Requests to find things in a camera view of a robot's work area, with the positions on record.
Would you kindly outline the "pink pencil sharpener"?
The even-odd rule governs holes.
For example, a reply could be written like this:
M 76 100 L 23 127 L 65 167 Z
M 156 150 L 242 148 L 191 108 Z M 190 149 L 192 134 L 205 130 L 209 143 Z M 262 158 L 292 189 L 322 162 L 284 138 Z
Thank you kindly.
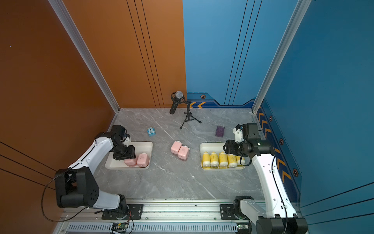
M 124 160 L 124 163 L 128 166 L 128 167 L 134 167 L 137 165 L 137 158 L 134 158 L 134 159 L 125 159 Z
M 181 160 L 187 160 L 190 154 L 190 148 L 186 145 L 182 145 L 178 151 L 178 158 Z
M 137 166 L 139 168 L 146 168 L 146 167 L 148 167 L 149 162 L 150 162 L 149 155 L 146 154 L 146 153 L 141 153 L 141 154 L 139 154 L 136 163 L 137 163 Z
M 175 141 L 171 148 L 170 148 L 170 151 L 174 154 L 174 155 L 178 155 L 178 152 L 180 150 L 180 148 L 182 147 L 182 143 L 180 141 Z

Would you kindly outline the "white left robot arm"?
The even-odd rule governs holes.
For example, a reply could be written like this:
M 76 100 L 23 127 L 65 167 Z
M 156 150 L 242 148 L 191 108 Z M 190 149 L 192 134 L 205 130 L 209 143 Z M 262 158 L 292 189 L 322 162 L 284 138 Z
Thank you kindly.
M 109 132 L 99 133 L 88 150 L 67 169 L 55 174 L 56 202 L 59 208 L 87 207 L 100 209 L 117 219 L 129 213 L 123 195 L 103 192 L 94 173 L 108 153 L 115 160 L 135 159 L 135 147 L 125 127 L 114 125 Z

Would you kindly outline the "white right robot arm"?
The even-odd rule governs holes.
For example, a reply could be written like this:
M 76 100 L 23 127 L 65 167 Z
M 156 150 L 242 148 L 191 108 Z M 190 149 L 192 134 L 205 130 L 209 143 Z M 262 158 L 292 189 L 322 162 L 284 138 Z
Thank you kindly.
M 258 234 L 306 234 L 306 219 L 299 217 L 282 183 L 276 165 L 274 147 L 267 140 L 249 139 L 242 142 L 227 140 L 225 153 L 249 157 L 256 169 L 265 196 L 266 207 L 243 196 L 236 197 L 238 213 L 256 226 Z

